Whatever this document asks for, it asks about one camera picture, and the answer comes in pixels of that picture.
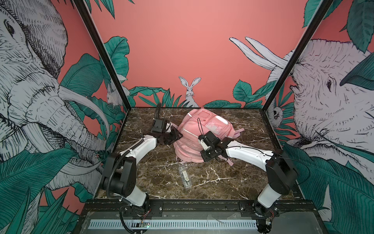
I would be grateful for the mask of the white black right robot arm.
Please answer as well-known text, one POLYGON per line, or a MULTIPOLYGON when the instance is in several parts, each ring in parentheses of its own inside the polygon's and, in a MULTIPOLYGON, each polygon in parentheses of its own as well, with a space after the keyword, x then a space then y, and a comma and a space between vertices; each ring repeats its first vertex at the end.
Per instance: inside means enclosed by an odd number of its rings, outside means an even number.
POLYGON ((272 215, 274 203, 281 196, 289 194, 299 176, 291 159, 282 156, 281 152, 257 149, 229 138, 216 141, 201 139, 199 142, 203 147, 201 156, 205 162, 222 156, 226 159, 242 160, 266 172, 268 184, 253 202, 257 216, 272 215))

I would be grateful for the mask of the clear plastic small case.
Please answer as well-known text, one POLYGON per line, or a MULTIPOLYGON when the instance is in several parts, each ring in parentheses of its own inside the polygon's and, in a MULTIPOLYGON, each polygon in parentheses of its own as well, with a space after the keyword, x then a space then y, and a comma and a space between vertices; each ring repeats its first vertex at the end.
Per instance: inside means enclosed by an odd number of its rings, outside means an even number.
POLYGON ((186 189, 190 189, 192 187, 192 181, 189 177, 189 174, 187 172, 187 168, 185 167, 185 165, 181 164, 179 165, 179 174, 180 174, 180 177, 182 179, 182 183, 184 185, 184 187, 186 189))

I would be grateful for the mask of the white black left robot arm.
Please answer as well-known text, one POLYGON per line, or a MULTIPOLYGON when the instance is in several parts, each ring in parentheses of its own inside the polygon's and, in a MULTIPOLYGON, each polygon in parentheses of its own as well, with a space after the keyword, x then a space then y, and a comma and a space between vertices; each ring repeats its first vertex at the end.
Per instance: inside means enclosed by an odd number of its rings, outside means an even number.
POLYGON ((99 189, 108 199, 124 201, 131 206, 147 209, 149 196, 136 186, 137 165, 159 145, 172 145, 183 137, 176 128, 169 132, 149 132, 134 145, 120 153, 111 153, 105 163, 99 189))

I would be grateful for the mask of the pink student backpack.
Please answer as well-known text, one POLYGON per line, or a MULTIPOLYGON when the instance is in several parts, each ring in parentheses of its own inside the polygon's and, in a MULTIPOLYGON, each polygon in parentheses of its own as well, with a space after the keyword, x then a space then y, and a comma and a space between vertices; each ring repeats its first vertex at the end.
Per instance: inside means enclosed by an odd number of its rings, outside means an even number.
POLYGON ((177 129, 183 137, 173 144, 176 158, 193 163, 204 162, 201 151, 208 146, 201 145, 203 135, 211 132, 219 140, 236 139, 244 131, 243 128, 235 130, 228 120, 204 108, 189 111, 177 129))

